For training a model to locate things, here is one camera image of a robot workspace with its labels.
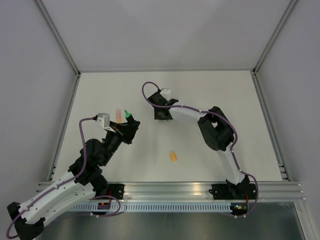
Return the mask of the dark green highlighter pen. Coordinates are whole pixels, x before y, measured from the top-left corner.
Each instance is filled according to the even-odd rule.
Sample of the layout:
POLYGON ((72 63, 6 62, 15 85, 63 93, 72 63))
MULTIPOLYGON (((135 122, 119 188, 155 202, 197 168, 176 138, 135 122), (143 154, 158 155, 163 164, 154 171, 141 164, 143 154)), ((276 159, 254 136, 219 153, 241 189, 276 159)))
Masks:
POLYGON ((128 112, 127 110, 125 110, 124 112, 125 112, 125 119, 127 120, 127 122, 129 124, 133 123, 135 121, 135 119, 133 118, 132 114, 130 112, 128 112))

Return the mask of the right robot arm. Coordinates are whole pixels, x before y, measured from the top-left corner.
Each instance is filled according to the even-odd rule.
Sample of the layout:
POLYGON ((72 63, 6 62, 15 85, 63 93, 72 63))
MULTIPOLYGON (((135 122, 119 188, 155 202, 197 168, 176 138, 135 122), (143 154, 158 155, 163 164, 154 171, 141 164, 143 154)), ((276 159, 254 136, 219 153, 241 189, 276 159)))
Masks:
POLYGON ((158 90, 147 102, 153 106, 156 120, 184 121, 199 127, 206 145, 218 154, 226 175, 226 183, 212 185, 209 192, 215 200, 253 200, 257 198, 257 185, 250 182, 234 154, 238 135, 219 107, 205 111, 183 105, 177 99, 166 100, 158 90))

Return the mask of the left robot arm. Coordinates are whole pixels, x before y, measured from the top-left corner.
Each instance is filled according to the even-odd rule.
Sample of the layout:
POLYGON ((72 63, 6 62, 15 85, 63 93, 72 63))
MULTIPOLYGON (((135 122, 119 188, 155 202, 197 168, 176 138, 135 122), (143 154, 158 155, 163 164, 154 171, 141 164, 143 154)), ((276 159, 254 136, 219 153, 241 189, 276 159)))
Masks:
POLYGON ((82 140, 79 158, 45 190, 25 202, 12 202, 7 206, 11 217, 7 239, 33 240, 71 207, 93 198, 107 197, 109 183, 101 168, 107 165, 121 144, 132 144, 140 124, 132 115, 127 116, 124 123, 110 121, 109 115, 104 113, 81 119, 78 124, 82 140), (86 121, 95 121, 106 131, 106 137, 85 141, 83 122, 86 121))

